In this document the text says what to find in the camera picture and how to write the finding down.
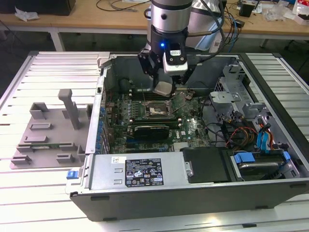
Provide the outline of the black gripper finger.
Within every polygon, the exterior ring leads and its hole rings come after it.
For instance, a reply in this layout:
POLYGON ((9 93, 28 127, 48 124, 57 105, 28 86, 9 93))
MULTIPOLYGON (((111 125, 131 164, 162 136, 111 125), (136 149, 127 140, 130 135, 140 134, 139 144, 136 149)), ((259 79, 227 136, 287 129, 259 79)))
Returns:
POLYGON ((159 82, 158 70, 160 68, 160 56, 152 51, 139 52, 138 59, 143 72, 152 78, 153 85, 157 85, 159 82))
POLYGON ((188 69, 183 75, 177 75, 174 77, 174 84, 185 85, 193 73, 193 69, 188 69))

